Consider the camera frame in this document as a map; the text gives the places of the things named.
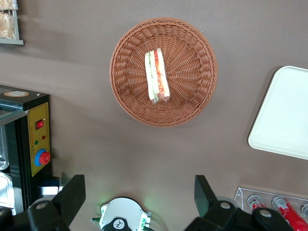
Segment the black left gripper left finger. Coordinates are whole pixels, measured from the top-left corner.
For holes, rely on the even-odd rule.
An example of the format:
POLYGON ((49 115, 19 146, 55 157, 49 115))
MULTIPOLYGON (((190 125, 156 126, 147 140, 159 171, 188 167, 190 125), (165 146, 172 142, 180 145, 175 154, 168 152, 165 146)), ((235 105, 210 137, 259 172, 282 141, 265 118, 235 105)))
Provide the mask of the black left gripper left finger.
POLYGON ((51 200, 34 202, 27 210, 13 215, 0 210, 2 231, 68 231, 86 199, 85 176, 73 178, 51 200))

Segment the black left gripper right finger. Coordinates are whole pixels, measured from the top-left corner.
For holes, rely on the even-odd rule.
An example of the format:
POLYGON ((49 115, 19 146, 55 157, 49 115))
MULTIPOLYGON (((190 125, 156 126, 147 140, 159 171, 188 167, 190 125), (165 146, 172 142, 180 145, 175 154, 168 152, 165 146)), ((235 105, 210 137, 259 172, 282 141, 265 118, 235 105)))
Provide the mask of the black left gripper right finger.
POLYGON ((257 208, 252 214, 227 200, 218 200, 203 175, 196 175, 194 201, 199 213, 187 231, 292 231, 293 228, 276 211, 257 208))

